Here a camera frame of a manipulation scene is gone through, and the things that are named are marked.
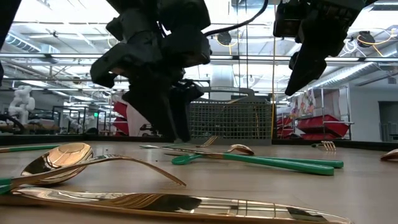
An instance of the white column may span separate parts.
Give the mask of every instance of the white column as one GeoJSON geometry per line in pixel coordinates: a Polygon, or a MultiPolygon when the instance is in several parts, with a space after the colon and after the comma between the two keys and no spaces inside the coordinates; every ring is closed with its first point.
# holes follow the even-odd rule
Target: white column
{"type": "MultiPolygon", "coordinates": [[[[231,65],[215,65],[210,80],[211,87],[234,87],[234,73],[231,65]]],[[[232,93],[211,93],[211,100],[231,100],[232,93]]]]}

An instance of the wooden table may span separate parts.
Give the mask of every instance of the wooden table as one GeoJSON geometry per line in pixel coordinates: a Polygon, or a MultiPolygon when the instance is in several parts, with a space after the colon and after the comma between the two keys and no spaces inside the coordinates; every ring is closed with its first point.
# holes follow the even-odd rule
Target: wooden table
{"type": "MultiPolygon", "coordinates": [[[[357,224],[397,223],[398,163],[380,162],[384,152],[338,148],[324,152],[310,146],[253,147],[259,156],[341,159],[345,168],[335,176],[318,176],[291,170],[232,161],[197,160],[173,166],[172,157],[158,149],[139,149],[133,142],[87,142],[96,155],[122,154],[153,163],[185,181],[186,188],[140,164],[108,162],[93,165],[58,189],[76,191],[163,192],[262,200],[323,210],[357,224]]],[[[225,151],[226,146],[211,146],[225,151]]],[[[43,151],[0,154],[0,176],[19,175],[43,151]]],[[[1,224],[20,223],[186,223],[103,212],[56,208],[0,207],[1,224]]]]}

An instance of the fork tines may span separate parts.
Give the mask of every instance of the fork tines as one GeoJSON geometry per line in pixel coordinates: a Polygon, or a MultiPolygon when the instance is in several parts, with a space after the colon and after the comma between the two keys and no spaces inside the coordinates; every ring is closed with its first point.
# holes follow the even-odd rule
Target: fork tines
{"type": "Polygon", "coordinates": [[[212,136],[212,137],[210,137],[205,143],[203,143],[201,146],[197,146],[197,147],[208,147],[208,146],[211,145],[217,138],[218,138],[218,136],[212,136]]]}
{"type": "Polygon", "coordinates": [[[325,147],[326,151],[336,151],[335,143],[332,141],[322,141],[321,144],[325,147]]]}

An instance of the poster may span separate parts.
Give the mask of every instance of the poster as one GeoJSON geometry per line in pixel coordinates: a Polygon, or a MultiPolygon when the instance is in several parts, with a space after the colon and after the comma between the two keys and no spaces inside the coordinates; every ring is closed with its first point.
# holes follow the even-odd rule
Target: poster
{"type": "Polygon", "coordinates": [[[313,94],[313,90],[306,91],[304,94],[301,94],[298,97],[295,97],[293,100],[293,108],[290,112],[291,116],[296,118],[302,116],[313,116],[315,108],[315,97],[313,94]]]}

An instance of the metal wire basket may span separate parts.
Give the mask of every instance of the metal wire basket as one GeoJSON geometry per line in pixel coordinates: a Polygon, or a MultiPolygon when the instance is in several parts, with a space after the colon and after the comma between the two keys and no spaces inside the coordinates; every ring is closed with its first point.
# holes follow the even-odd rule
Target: metal wire basket
{"type": "Polygon", "coordinates": [[[231,101],[199,98],[190,104],[192,143],[202,144],[217,136],[215,144],[271,145],[270,102],[246,88],[206,87],[204,92],[235,92],[247,96],[231,101]]]}

